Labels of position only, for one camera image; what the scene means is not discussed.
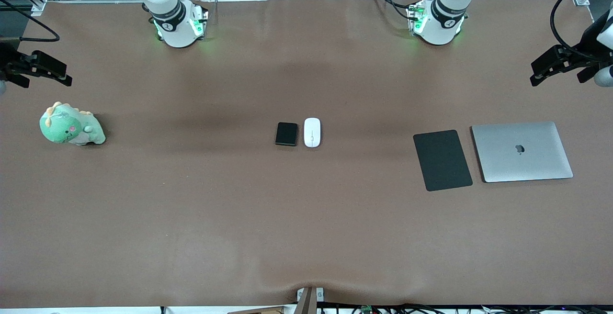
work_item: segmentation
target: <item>silver laptop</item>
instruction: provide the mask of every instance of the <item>silver laptop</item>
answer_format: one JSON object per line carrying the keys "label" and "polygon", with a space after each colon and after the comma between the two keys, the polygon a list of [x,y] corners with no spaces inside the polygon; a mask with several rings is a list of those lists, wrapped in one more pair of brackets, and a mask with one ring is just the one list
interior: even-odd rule
{"label": "silver laptop", "polygon": [[553,122],[475,125],[472,128],[486,182],[573,177]]}

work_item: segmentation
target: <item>black phone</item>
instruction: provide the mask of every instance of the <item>black phone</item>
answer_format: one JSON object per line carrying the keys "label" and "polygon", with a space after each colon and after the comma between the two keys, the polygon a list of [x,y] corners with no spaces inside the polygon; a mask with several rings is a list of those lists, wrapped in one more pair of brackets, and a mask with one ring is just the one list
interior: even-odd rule
{"label": "black phone", "polygon": [[274,143],[278,146],[296,146],[298,139],[298,124],[279,123],[276,126],[276,139]]}

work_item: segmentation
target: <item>black mouse pad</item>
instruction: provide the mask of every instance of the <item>black mouse pad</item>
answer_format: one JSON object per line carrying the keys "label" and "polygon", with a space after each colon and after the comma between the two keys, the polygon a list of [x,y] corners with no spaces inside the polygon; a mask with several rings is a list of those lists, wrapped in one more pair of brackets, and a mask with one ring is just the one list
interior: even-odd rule
{"label": "black mouse pad", "polygon": [[414,135],[413,141],[428,191],[473,185],[456,130]]}

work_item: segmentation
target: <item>brown tablecloth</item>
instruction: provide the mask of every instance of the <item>brown tablecloth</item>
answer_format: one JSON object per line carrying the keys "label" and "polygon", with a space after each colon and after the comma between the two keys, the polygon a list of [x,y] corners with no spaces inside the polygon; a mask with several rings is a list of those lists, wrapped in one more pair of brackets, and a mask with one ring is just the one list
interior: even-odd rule
{"label": "brown tablecloth", "polygon": [[[532,88],[555,0],[474,0],[447,46],[381,0],[208,4],[173,49],[140,4],[48,4],[68,64],[0,101],[0,306],[613,303],[613,91]],[[589,13],[566,0],[573,43]],[[30,23],[27,35],[45,35]],[[57,145],[55,101],[102,146]],[[317,116],[319,148],[274,145]],[[575,177],[486,184],[469,127],[556,122]],[[457,129],[474,185],[427,192],[412,135]]]}

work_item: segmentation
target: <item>white mouse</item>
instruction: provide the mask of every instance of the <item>white mouse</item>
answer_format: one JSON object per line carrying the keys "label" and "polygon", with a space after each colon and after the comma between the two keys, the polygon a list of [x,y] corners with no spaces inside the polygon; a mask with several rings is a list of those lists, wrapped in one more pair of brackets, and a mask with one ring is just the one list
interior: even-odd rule
{"label": "white mouse", "polygon": [[317,118],[307,118],[305,120],[305,146],[316,148],[321,141],[321,122]]}

